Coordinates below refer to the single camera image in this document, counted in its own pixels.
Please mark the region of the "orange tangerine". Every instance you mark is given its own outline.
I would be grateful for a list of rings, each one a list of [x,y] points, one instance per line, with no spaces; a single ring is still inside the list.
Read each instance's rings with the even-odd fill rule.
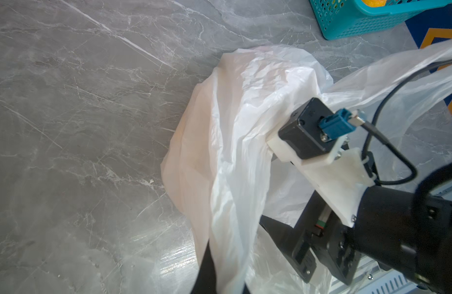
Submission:
[[[386,0],[362,0],[362,2],[372,8],[386,6]]]

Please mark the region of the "white plastic bag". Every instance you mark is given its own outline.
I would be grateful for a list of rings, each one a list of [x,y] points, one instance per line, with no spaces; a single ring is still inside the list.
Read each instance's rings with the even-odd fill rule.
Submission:
[[[261,293],[298,290],[283,258],[280,273],[254,274],[253,247],[263,236],[263,213],[293,221],[314,186],[334,200],[345,222],[356,208],[350,176],[313,162],[300,175],[272,164],[267,139],[292,111],[311,98],[331,110],[371,110],[398,82],[430,62],[452,58],[452,39],[388,56],[335,82],[308,52],[262,46],[224,54],[196,85],[161,165],[162,181],[176,208],[190,221],[196,256],[211,251],[220,294],[237,294],[246,279]]]

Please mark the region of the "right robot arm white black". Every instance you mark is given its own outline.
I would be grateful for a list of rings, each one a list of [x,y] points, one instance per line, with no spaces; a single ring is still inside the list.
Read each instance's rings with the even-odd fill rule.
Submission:
[[[347,227],[318,193],[296,225],[263,216],[261,226],[304,282],[321,263],[350,285],[361,256],[394,269],[437,294],[452,294],[452,201],[431,192],[452,180],[452,163],[434,171],[413,193],[372,186]]]

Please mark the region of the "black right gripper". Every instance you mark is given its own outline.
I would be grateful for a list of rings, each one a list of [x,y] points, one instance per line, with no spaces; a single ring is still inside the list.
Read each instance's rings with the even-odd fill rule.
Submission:
[[[298,276],[309,283],[321,263],[332,276],[350,285],[361,254],[350,242],[351,229],[314,192],[294,227],[263,215],[260,225]]]

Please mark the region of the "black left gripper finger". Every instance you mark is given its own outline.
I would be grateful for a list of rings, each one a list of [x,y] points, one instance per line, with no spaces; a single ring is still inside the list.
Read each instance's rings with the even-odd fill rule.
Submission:
[[[216,285],[216,269],[208,243],[191,294],[216,294]]]

